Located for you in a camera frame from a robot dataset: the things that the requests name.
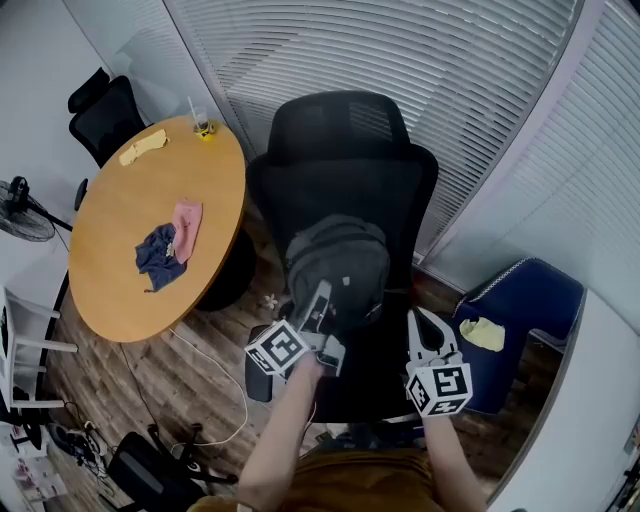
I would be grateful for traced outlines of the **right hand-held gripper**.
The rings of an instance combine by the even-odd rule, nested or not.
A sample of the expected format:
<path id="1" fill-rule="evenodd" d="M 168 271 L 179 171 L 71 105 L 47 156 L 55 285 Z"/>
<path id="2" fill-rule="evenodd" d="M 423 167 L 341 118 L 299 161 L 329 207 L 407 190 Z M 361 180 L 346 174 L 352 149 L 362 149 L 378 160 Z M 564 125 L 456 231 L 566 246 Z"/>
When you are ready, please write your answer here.
<path id="1" fill-rule="evenodd" d="M 411 361 L 425 361 L 425 354 L 447 356 L 458 350 L 451 326 L 437 314 L 418 309 L 407 312 L 408 354 Z M 469 363 L 432 364 L 408 362 L 405 391 L 422 418 L 459 413 L 473 397 Z"/>

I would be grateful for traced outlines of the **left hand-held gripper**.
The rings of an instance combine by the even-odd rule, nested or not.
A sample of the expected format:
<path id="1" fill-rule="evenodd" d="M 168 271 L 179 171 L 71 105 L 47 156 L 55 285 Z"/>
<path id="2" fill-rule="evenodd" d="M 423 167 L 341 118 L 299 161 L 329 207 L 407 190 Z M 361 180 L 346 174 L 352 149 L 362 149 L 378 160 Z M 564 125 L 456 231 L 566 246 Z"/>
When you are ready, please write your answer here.
<path id="1" fill-rule="evenodd" d="M 246 347 L 249 359 L 265 375 L 284 374 L 306 353 L 329 368 L 330 376 L 339 376 L 346 348 L 333 335 L 319 332 L 329 308 L 332 285 L 318 283 L 315 293 L 301 315 L 298 330 L 280 320 L 263 330 Z"/>

